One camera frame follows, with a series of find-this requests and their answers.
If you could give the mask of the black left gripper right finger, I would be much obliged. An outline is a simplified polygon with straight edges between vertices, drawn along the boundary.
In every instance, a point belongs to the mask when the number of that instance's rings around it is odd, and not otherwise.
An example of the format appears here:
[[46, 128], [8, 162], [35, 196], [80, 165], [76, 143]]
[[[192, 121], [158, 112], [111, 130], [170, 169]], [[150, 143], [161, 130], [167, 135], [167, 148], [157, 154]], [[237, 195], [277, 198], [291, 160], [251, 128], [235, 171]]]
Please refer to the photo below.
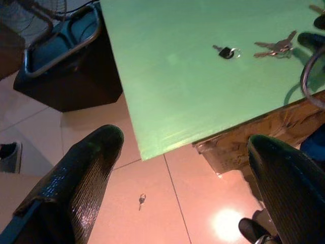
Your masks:
[[247, 149], [282, 243], [324, 243], [324, 171], [303, 152], [273, 137], [252, 135]]

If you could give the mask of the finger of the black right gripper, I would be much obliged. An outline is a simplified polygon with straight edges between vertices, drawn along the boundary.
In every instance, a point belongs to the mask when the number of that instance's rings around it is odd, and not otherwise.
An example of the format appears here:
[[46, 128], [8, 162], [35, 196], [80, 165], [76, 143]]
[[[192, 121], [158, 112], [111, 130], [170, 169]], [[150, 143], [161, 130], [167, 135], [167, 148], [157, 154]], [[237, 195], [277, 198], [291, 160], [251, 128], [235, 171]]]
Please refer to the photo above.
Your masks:
[[311, 52], [316, 52], [324, 46], [324, 36], [304, 32], [298, 35], [298, 43]]
[[314, 20], [313, 25], [320, 30], [325, 30], [325, 15], [320, 15]]

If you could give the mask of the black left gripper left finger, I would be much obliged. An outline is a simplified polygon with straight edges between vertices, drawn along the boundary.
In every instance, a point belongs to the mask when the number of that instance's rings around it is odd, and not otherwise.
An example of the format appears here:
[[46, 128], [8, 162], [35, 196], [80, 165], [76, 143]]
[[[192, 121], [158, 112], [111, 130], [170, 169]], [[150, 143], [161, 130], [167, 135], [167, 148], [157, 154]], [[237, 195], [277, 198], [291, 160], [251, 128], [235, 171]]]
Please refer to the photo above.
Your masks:
[[13, 212], [12, 242], [87, 243], [123, 143], [104, 125], [74, 144]]

